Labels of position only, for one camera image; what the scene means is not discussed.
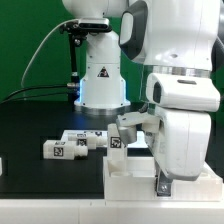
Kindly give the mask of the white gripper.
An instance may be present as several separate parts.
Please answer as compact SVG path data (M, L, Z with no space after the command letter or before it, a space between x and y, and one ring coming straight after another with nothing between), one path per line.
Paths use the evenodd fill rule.
M141 124L145 142L159 168L155 191L170 197L172 179L195 181L201 174L208 148L211 118L207 113L155 107L154 113L130 112L116 120L122 142L137 141Z

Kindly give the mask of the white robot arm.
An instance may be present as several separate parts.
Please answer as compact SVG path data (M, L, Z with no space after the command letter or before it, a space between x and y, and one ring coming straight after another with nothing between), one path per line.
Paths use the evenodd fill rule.
M110 137L124 143L144 131L149 158L109 147L103 159L109 200L218 201L223 183L206 164L211 113L220 94L209 75L218 34L220 0L62 0L79 27L122 18L119 46L144 66L145 113L118 117Z

